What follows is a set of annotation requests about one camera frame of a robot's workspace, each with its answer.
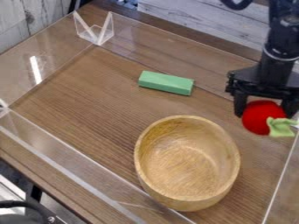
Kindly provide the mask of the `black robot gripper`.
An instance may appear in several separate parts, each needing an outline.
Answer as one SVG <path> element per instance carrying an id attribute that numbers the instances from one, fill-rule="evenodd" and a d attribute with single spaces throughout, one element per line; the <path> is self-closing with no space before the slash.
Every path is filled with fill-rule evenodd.
<path id="1" fill-rule="evenodd" d="M 299 73 L 294 71 L 299 60 L 299 47 L 263 47 L 259 62 L 250 67 L 228 72 L 226 91 L 234 96 L 234 111 L 238 117 L 248 103 L 248 95 L 282 100 L 287 118 L 299 111 Z"/>

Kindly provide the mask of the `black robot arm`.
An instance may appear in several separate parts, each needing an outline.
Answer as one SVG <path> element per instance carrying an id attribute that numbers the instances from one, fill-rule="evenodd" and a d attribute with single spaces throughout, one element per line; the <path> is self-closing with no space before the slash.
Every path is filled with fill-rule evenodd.
<path id="1" fill-rule="evenodd" d="M 287 118 L 299 111 L 299 0 L 268 0 L 268 34 L 259 62 L 228 72 L 226 91 L 242 117 L 250 96 L 282 101 Z"/>

